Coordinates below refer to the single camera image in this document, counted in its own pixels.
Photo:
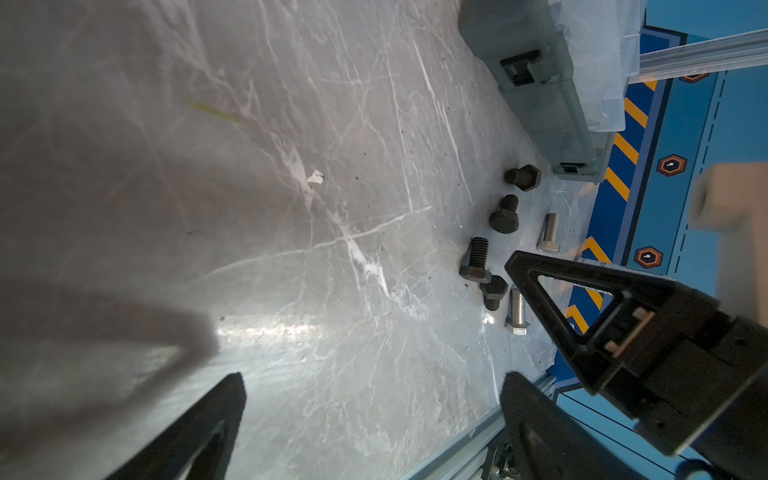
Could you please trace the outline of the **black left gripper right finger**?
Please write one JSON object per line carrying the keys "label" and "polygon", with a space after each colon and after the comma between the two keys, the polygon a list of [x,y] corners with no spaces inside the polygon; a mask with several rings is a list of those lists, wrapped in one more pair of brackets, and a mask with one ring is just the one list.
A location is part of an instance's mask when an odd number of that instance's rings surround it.
{"label": "black left gripper right finger", "polygon": [[523,479],[640,479],[518,372],[505,376],[500,408]]}

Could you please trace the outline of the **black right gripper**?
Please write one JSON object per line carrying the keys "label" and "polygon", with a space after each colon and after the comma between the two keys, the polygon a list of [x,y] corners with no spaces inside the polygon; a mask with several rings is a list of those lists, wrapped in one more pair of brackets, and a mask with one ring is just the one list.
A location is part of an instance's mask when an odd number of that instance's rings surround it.
{"label": "black right gripper", "polygon": [[[505,269],[582,386],[635,420],[648,443],[664,454],[691,447],[734,479],[766,478],[766,327],[631,270],[520,250]],[[544,278],[616,294],[603,354],[570,327]]]}

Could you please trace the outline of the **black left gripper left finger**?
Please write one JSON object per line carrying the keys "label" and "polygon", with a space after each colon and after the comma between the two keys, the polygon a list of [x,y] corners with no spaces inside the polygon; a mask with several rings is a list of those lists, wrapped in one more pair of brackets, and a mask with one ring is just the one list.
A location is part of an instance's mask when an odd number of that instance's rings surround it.
{"label": "black left gripper left finger", "polygon": [[111,479],[223,479],[246,405],[243,377],[225,376]]}

